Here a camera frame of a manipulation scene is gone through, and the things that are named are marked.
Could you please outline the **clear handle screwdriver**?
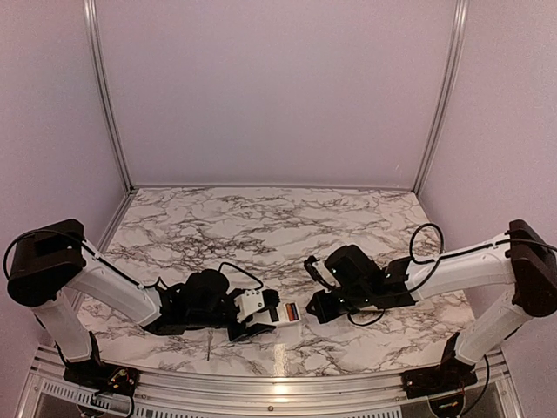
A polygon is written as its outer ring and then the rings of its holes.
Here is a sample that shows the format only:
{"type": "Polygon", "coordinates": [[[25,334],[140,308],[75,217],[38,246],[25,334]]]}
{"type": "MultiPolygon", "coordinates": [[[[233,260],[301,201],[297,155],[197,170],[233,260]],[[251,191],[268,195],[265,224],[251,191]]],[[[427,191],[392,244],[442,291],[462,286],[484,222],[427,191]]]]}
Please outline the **clear handle screwdriver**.
{"type": "Polygon", "coordinates": [[[208,331],[208,340],[207,340],[207,349],[206,349],[206,360],[209,361],[211,358],[211,349],[212,349],[212,341],[213,341],[213,330],[210,329],[208,331]]]}

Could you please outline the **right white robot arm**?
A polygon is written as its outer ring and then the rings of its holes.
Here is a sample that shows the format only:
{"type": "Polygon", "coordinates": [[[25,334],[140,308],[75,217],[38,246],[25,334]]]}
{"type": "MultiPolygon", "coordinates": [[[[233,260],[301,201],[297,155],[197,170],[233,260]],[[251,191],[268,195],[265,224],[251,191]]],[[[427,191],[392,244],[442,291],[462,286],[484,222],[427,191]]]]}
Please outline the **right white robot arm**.
{"type": "Polygon", "coordinates": [[[330,284],[308,257],[304,268],[323,290],[306,307],[321,324],[365,307],[387,311],[409,307],[443,293],[505,285],[507,290],[468,328],[446,344],[443,361],[431,382],[448,390],[475,365],[533,318],[556,311],[556,249],[524,220],[510,222],[506,232],[475,246],[440,253],[428,260],[413,254],[378,264],[355,245],[342,246],[324,262],[335,279],[330,284]]]}

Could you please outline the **white remote control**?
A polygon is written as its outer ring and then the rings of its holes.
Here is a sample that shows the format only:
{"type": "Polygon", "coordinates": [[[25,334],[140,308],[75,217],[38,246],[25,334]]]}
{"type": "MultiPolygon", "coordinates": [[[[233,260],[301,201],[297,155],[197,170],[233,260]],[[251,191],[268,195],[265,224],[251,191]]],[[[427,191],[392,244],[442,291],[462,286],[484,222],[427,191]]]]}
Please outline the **white remote control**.
{"type": "Polygon", "coordinates": [[[278,322],[275,323],[276,327],[289,327],[297,326],[300,319],[300,310],[296,302],[282,301],[277,307],[278,322]]]}

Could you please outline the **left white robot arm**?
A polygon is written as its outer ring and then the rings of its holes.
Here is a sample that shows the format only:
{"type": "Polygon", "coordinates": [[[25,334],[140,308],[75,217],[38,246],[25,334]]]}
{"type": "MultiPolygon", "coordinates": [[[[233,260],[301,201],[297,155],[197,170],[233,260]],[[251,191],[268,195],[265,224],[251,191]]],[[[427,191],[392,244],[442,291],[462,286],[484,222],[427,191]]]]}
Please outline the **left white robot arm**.
{"type": "Polygon", "coordinates": [[[110,369],[99,360],[94,336],[77,317],[65,289],[84,293],[119,311],[146,333],[181,335],[223,328],[231,341],[271,332],[279,293],[263,285],[231,289],[215,269],[191,274],[183,283],[144,285],[111,264],[85,237],[84,226],[67,219],[22,233],[7,246],[3,273],[9,296],[28,307],[55,341],[63,358],[93,388],[110,369]]]}

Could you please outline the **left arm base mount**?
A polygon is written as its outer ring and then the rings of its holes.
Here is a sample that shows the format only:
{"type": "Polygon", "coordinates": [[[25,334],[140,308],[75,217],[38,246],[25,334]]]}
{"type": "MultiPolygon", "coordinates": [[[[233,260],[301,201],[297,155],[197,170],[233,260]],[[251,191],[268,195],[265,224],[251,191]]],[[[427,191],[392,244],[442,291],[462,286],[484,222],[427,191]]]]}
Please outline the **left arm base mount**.
{"type": "Polygon", "coordinates": [[[65,366],[64,379],[96,390],[96,394],[120,394],[132,397],[138,384],[139,371],[101,360],[97,339],[89,332],[91,355],[85,361],[68,361],[59,346],[58,354],[65,366]]]}

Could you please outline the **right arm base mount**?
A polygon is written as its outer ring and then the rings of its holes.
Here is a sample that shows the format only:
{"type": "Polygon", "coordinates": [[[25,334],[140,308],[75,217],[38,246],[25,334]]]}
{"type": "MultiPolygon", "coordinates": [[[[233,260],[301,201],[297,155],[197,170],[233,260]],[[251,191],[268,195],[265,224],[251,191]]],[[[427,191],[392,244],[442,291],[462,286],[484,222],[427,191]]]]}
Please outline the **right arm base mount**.
{"type": "Polygon", "coordinates": [[[401,374],[408,399],[463,389],[478,382],[474,365],[456,359],[455,347],[459,336],[455,333],[446,342],[438,365],[415,368],[401,374]]]}

